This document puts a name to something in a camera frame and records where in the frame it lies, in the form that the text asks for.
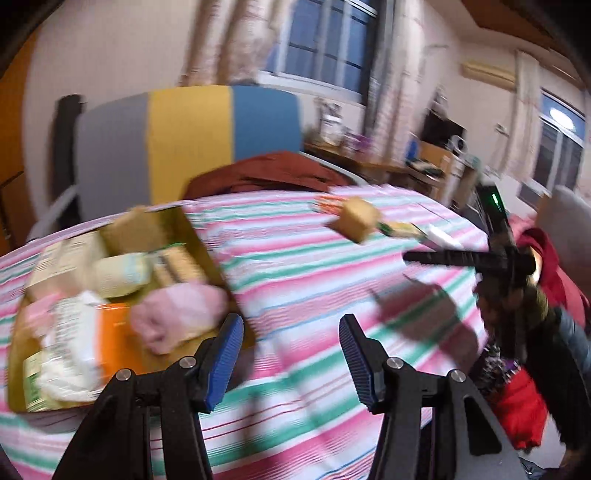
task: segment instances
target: floor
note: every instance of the floor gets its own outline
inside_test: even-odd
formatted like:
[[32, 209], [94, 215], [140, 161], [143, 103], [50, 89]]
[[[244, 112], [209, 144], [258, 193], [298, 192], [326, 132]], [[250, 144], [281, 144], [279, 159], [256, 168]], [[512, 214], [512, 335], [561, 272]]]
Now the floor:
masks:
[[548, 415], [542, 445], [534, 448], [529, 454], [520, 453], [519, 455], [542, 468], [556, 468], [560, 466], [565, 451], [565, 447], [560, 443], [559, 438], [556, 424], [552, 417]]

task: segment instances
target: red cloth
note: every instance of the red cloth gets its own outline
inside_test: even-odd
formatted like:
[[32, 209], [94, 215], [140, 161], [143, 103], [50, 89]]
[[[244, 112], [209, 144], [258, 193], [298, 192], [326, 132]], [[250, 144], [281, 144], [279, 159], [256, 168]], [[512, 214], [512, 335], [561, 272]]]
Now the red cloth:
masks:
[[[517, 245], [532, 247], [542, 256], [538, 286], [550, 306], [563, 306], [584, 327], [584, 302], [588, 301], [558, 266], [558, 254], [546, 233], [540, 228], [529, 228], [519, 236]], [[514, 448], [523, 450], [541, 444], [548, 410], [527, 371], [520, 370], [491, 406]]]
[[203, 173], [189, 182], [183, 200], [223, 193], [256, 190], [328, 192], [351, 180], [311, 158], [292, 152], [275, 152]]

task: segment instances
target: cabinet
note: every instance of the cabinet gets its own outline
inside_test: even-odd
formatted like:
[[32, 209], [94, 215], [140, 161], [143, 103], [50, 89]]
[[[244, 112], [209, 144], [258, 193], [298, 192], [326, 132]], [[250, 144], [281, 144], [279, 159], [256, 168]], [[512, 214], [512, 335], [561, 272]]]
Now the cabinet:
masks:
[[22, 103], [35, 36], [0, 78], [0, 255], [24, 245], [35, 223], [22, 155]]

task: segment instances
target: air conditioner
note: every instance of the air conditioner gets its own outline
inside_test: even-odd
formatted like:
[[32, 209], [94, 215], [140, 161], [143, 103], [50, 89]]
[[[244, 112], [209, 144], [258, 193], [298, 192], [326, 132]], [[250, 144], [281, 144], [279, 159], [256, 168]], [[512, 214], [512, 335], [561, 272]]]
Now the air conditioner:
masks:
[[465, 78], [489, 83], [510, 92], [515, 91], [515, 73], [492, 65], [486, 65], [478, 61], [466, 61], [462, 63], [462, 75]]

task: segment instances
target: box on desk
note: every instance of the box on desk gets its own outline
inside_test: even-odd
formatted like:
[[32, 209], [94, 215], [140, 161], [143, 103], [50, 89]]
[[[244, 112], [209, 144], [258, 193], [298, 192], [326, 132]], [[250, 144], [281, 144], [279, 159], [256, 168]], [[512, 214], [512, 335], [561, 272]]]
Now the box on desk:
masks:
[[[142, 218], [147, 220], [143, 226], [141, 225]], [[40, 401], [40, 392], [35, 389], [34, 385], [34, 380], [38, 376], [38, 368], [31, 367], [34, 363], [33, 360], [36, 362], [35, 365], [38, 364], [39, 358], [33, 357], [28, 363], [25, 361], [40, 352], [41, 345], [40, 341], [33, 337], [25, 327], [24, 309], [32, 301], [43, 296], [56, 285], [66, 289], [68, 295], [70, 293], [76, 294], [78, 290], [84, 289], [90, 284], [87, 273], [88, 262], [126, 253], [130, 251], [129, 249], [142, 248], [142, 251], [148, 251], [148, 248], [183, 244], [194, 263], [200, 267], [200, 273], [207, 277], [207, 282], [224, 288], [228, 292], [230, 298], [228, 313], [240, 314], [222, 273], [210, 258], [181, 207], [170, 207], [152, 212], [135, 210], [131, 220], [129, 221], [128, 218], [123, 222], [114, 222], [72, 239], [56, 242], [47, 247], [41, 254], [26, 287], [25, 297], [21, 302], [12, 329], [12, 343], [7, 368], [7, 399], [12, 411], [16, 413], [33, 410], [51, 411], [82, 405], [77, 402]], [[147, 232], [154, 227], [160, 233], [155, 233], [155, 236], [152, 236], [146, 242]], [[134, 235], [134, 232], [143, 232], [143, 234]], [[159, 281], [154, 270], [147, 285], [126, 297], [117, 299], [117, 302], [133, 305], [141, 301], [150, 291], [161, 286], [163, 286], [161, 280]], [[121, 358], [138, 359], [135, 365], [130, 366], [133, 367], [136, 374], [143, 374], [165, 369], [180, 358], [195, 353], [203, 340], [217, 335], [217, 330], [211, 330], [204, 335], [183, 342], [168, 355], [155, 355], [143, 347], [138, 337], [131, 333], [127, 322], [115, 322], [109, 325], [109, 335], [113, 338], [113, 348], [109, 350], [115, 355], [122, 355]], [[253, 331], [245, 324], [243, 351], [252, 347], [254, 341]], [[252, 355], [244, 355], [244, 357], [251, 358]], [[33, 405], [29, 410], [27, 409], [25, 389], [28, 392], [29, 405]]]

